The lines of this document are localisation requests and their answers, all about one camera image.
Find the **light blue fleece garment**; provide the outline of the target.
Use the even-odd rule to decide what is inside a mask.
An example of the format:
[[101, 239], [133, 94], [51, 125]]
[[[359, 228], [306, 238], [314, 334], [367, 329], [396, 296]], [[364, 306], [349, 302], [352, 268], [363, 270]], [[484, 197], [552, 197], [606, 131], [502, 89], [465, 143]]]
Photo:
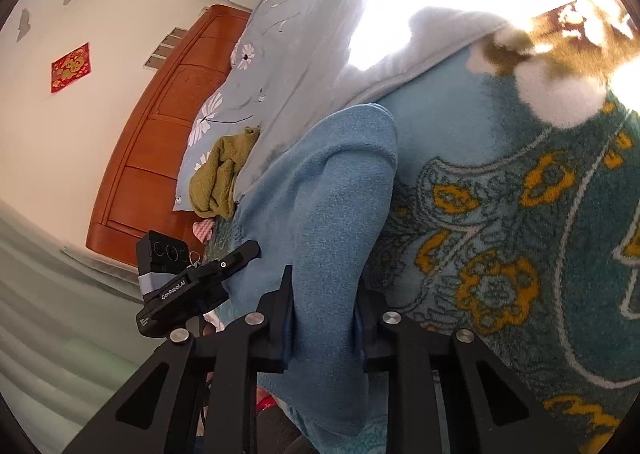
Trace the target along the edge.
[[240, 201], [233, 241], [255, 240], [260, 259], [232, 276], [224, 323], [256, 310], [290, 265], [296, 333], [282, 375], [262, 387], [288, 404], [318, 448], [356, 437], [369, 382], [352, 348], [359, 278], [382, 231], [397, 167], [393, 116], [375, 104], [324, 118]]

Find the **pink clothing pile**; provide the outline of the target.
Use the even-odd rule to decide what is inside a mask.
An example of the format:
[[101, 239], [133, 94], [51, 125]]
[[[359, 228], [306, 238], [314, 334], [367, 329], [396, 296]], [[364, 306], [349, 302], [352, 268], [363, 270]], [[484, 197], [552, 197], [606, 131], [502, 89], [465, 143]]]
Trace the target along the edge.
[[200, 243], [206, 245], [213, 238], [214, 228], [213, 219], [201, 220], [192, 224], [192, 233]]

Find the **olive knitted sweater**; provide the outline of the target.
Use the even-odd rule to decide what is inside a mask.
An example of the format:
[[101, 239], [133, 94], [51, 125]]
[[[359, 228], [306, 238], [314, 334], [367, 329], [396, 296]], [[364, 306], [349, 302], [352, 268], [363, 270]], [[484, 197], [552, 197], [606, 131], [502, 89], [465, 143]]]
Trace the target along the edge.
[[242, 133], [222, 136], [214, 144], [189, 184], [190, 202], [200, 218], [233, 217], [235, 182], [259, 135], [260, 128], [246, 127]]

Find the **orange wooden headboard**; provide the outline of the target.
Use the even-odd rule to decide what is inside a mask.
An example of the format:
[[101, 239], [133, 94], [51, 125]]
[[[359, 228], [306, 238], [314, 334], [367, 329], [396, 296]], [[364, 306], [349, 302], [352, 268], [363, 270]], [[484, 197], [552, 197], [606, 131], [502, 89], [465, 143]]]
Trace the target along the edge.
[[236, 8], [210, 6], [157, 70], [106, 167], [88, 249], [135, 266], [138, 240], [157, 231], [204, 250], [192, 231], [198, 217], [174, 209], [178, 172], [191, 125], [205, 99], [227, 79], [232, 48], [248, 18]]

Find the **teal floral plush blanket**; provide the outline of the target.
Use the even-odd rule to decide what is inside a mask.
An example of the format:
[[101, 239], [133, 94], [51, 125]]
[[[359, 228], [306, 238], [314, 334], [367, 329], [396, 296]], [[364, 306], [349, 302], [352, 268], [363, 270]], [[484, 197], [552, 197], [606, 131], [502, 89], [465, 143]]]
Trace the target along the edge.
[[[393, 116], [398, 155], [359, 281], [426, 329], [472, 330], [577, 451], [599, 452], [639, 391], [639, 32], [624, 6], [505, 24], [352, 106], [367, 104]], [[382, 450], [386, 391], [368, 382], [363, 429], [319, 451]]]

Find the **light blue floral duvet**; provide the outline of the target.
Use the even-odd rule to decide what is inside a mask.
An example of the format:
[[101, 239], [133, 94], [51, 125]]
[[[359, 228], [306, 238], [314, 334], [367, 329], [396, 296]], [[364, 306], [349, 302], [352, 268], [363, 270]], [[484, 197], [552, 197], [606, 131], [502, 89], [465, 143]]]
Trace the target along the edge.
[[508, 24], [571, 0], [262, 0], [230, 56], [226, 81], [198, 110], [174, 207], [222, 136], [260, 131], [236, 190], [332, 112], [371, 102]]

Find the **red wall decoration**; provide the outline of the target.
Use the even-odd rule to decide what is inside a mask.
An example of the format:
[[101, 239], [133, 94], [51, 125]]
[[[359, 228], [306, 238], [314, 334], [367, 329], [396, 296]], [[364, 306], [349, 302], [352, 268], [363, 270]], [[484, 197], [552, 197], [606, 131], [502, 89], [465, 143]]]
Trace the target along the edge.
[[90, 45], [85, 43], [52, 62], [50, 92], [58, 93], [90, 72]]

